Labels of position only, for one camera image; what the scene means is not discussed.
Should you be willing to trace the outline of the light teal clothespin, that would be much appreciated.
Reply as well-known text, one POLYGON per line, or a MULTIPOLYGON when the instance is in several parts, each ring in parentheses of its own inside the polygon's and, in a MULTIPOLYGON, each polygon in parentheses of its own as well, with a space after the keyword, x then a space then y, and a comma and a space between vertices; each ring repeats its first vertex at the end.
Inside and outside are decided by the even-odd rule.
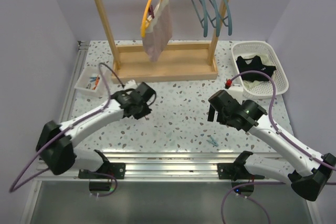
POLYGON ((210 136, 209 139, 207 139, 207 142, 210 143, 213 146, 218 147, 217 141, 212 136, 210 136))

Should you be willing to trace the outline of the black underwear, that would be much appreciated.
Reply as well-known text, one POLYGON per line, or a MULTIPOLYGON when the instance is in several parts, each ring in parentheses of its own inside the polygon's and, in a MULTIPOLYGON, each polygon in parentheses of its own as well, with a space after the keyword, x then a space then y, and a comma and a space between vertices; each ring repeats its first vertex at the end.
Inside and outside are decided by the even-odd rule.
MULTIPOLYGON (((238 56, 236 60, 236 65, 238 67, 239 72, 246 72, 246 71, 259 71, 270 78, 274 74, 274 72, 277 70, 277 68, 274 66, 265 66, 261 63, 261 59, 258 56, 255 56, 252 60, 251 63, 247 63, 245 59, 242 58, 242 56, 238 56)), ((247 80, 247 81, 262 81, 262 82, 267 82, 269 81, 268 78, 261 74, 257 73, 247 73, 242 75, 242 80, 247 80)))

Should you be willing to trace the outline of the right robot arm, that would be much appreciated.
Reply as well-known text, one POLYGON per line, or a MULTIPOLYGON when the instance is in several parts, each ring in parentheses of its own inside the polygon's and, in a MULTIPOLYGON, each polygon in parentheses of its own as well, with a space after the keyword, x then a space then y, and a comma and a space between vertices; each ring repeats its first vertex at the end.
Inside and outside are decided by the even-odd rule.
POLYGON ((290 185, 292 190, 309 201, 316 201, 335 168, 335 156, 321 154, 301 143, 252 100, 238 102, 228 92, 219 90, 209 98, 208 121, 249 133, 273 148, 282 161, 243 151, 229 167, 218 165, 219 177, 249 179, 268 177, 290 185))

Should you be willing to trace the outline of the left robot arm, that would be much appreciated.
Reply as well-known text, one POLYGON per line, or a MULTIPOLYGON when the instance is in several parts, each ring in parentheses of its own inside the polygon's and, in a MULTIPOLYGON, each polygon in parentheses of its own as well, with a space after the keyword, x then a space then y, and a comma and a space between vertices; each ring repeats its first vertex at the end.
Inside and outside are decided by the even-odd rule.
POLYGON ((152 111, 150 99, 156 99, 156 92, 141 82, 111 94, 107 102, 74 120, 60 124, 49 121, 43 127, 36 152, 54 175, 61 175, 70 169, 82 169, 97 178, 110 176, 112 164, 101 151, 79 150, 77 146, 110 123, 147 116, 152 111))

